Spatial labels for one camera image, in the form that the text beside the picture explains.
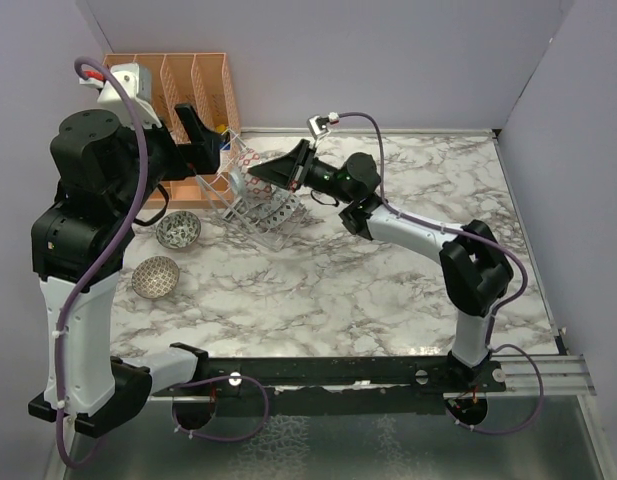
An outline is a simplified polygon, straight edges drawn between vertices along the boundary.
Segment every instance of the white wall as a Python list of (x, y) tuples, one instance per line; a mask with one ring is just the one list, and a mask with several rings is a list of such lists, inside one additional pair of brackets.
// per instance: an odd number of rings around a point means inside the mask
[(52, 425), (27, 413), (48, 368), (30, 228), (56, 189), (50, 140), (95, 103), (72, 62), (101, 53), (71, 0), (0, 2), (0, 479), (42, 478), (52, 446)]
[(555, 320), (617, 461), (617, 0), (578, 0), (513, 110), (503, 161)]
[(114, 51), (228, 52), (242, 125), (453, 129), (504, 125), (572, 1), (87, 0)]

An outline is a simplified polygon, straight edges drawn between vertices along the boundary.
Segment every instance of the patterned bowl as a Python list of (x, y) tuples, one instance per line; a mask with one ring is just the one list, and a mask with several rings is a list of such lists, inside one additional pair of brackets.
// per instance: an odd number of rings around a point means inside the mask
[(173, 212), (157, 226), (157, 241), (175, 250), (193, 244), (200, 233), (201, 221), (197, 215), (186, 211)]
[(251, 202), (257, 200), (268, 202), (272, 198), (272, 185), (248, 173), (250, 167), (259, 165), (261, 161), (259, 154), (252, 148), (248, 148), (235, 162), (239, 169), (239, 173), (242, 175), (242, 181), (240, 183), (243, 187), (240, 185), (240, 189), (243, 191), (240, 192), (240, 194)]
[(132, 272), (132, 289), (149, 300), (165, 297), (179, 282), (179, 267), (168, 257), (151, 257)]

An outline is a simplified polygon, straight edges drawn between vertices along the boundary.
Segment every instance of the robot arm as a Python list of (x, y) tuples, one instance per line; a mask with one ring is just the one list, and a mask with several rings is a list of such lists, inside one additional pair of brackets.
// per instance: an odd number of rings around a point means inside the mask
[[(191, 143), (176, 145), (150, 105), (150, 73), (137, 64), (113, 67), (142, 121), (148, 147), (144, 202), (162, 180), (212, 174), (219, 167), (221, 137), (208, 130), (191, 105), (175, 110)], [(130, 230), (71, 308), (67, 327), (55, 331), (59, 312), (83, 273), (110, 244), (133, 201), (138, 147), (121, 98), (106, 82), (84, 80), (100, 90), (105, 110), (65, 119), (50, 151), (61, 176), (55, 203), (32, 227), (33, 270), (46, 302), (49, 374), (46, 389), (29, 403), (33, 416), (55, 421), (58, 407), (74, 415), (75, 429), (100, 437), (133, 418), (151, 393), (189, 381), (197, 368), (194, 349), (182, 345), (140, 359), (110, 358), (110, 313)], [(55, 351), (66, 394), (58, 405)]]
[(439, 263), (448, 296), (458, 310), (450, 359), (466, 376), (474, 376), (490, 357), (493, 326), (490, 312), (506, 293), (513, 271), (500, 251), (446, 229), (463, 230), (496, 242), (492, 232), (477, 220), (464, 226), (447, 225), (388, 208), (375, 193), (381, 178), (370, 155), (354, 153), (341, 168), (315, 156), (316, 144), (327, 132), (327, 123), (333, 123), (332, 118), (310, 119), (314, 145), (302, 140), (288, 154), (251, 167), (250, 174), (287, 190), (295, 191), (305, 185), (337, 202), (347, 203), (339, 216), (353, 235), (393, 243)]

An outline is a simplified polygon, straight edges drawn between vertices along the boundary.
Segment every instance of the marble tabletop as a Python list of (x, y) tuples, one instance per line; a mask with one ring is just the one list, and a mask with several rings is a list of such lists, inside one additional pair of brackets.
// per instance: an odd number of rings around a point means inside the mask
[[(288, 152), (300, 137), (250, 136), (267, 157)], [(386, 192), (402, 208), (446, 222), (487, 222), (499, 242), (526, 265), (530, 285), (503, 308), (493, 344), (556, 353), (510, 193), (491, 138), (385, 138)], [(377, 158), (373, 137), (331, 136), (319, 156), (341, 163), (363, 151)], [(307, 220), (279, 252), (227, 231), (198, 211), (202, 233), (186, 251), (161, 247), (154, 227), (136, 228), (127, 249), (112, 312), (113, 354), (135, 357), (173, 342), (213, 356), (437, 355), (449, 350), (456, 310), (437, 264), (397, 246), (348, 234), (339, 209), (307, 193)], [(181, 278), (168, 297), (137, 296), (131, 274), (141, 261), (165, 255)], [(510, 291), (519, 285), (515, 274)]]

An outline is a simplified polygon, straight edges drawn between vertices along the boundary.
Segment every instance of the dish rack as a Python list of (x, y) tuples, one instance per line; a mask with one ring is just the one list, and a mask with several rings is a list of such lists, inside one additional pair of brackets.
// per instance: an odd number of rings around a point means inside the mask
[[(248, 148), (237, 132), (229, 133), (231, 140), (221, 151), (218, 175), (214, 178), (198, 176), (197, 183), (211, 209), (227, 228), (279, 251), (303, 223), (306, 207), (294, 193), (274, 186), (264, 187), (270, 192), (270, 198), (265, 201), (244, 193), (243, 187), (248, 183), (244, 171), (265, 159)], [(251, 192), (258, 194), (260, 190), (251, 189)]]
[[(153, 108), (176, 143), (190, 142), (175, 113), (178, 103), (192, 104), (211, 130), (241, 131), (225, 53), (116, 53), (104, 58), (108, 68), (123, 63), (138, 63), (150, 70)], [(213, 181), (212, 177), (209, 175), (208, 181)], [(210, 208), (194, 178), (162, 185), (170, 195), (172, 208)], [(155, 193), (145, 207), (161, 208), (163, 202), (161, 194)]]

